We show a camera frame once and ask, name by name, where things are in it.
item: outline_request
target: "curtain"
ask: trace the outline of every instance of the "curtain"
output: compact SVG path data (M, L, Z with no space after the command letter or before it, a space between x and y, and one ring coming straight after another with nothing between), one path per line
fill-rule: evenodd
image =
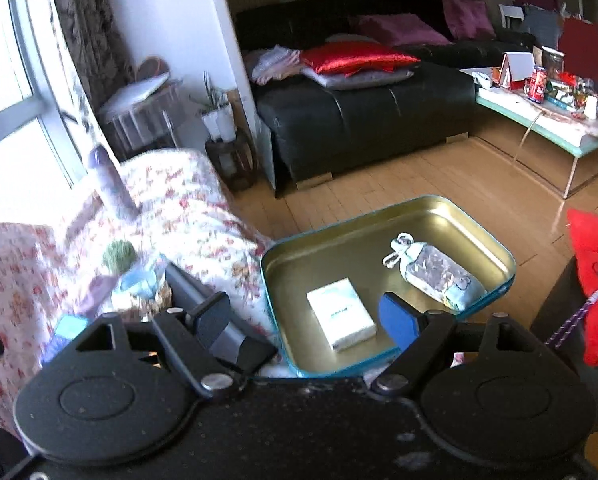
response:
M132 69L108 0L54 3L53 26L57 37L58 28L61 30L70 54L64 69L73 86L80 121L96 141L100 129L94 114L119 88L133 80Z

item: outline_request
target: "metal screw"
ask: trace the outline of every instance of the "metal screw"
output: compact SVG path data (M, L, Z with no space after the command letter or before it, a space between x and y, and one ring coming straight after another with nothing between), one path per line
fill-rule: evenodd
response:
M410 383L403 375L389 374L386 376L379 376L377 378L377 387L382 392L395 392L405 388Z
M233 378L227 374L209 374L201 380L201 385L209 392L226 390L233 384Z

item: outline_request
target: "window frame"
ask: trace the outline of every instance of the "window frame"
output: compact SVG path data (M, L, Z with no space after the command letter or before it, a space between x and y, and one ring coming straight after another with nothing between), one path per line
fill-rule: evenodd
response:
M8 0L8 3L15 40L32 93L0 111L0 141L38 120L57 164L72 187L86 175L67 124L78 123L57 104L39 53L27 0Z

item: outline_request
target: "gray pillow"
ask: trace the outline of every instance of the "gray pillow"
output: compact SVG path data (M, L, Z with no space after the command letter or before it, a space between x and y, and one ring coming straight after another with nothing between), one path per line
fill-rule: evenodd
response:
M530 32L541 46L557 48L561 37L562 19L559 13L553 10L541 9L532 5L524 6L524 21L519 27L521 32Z
M301 69L301 73L328 90L359 90L395 84L412 77L412 70L398 68L394 72L383 70L362 70L356 74L317 74L312 68Z
M368 43L379 43L377 40L368 38L368 36L362 36L361 34L333 34L326 38L326 43L339 43L341 41L367 41Z

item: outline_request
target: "window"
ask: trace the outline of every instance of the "window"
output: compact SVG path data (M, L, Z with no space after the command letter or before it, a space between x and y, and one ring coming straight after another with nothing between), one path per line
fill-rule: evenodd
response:
M47 73L56 85L57 69L39 54L54 36L34 34L31 9L44 3L0 0L0 222L52 221L85 174L68 129L70 99L60 109Z

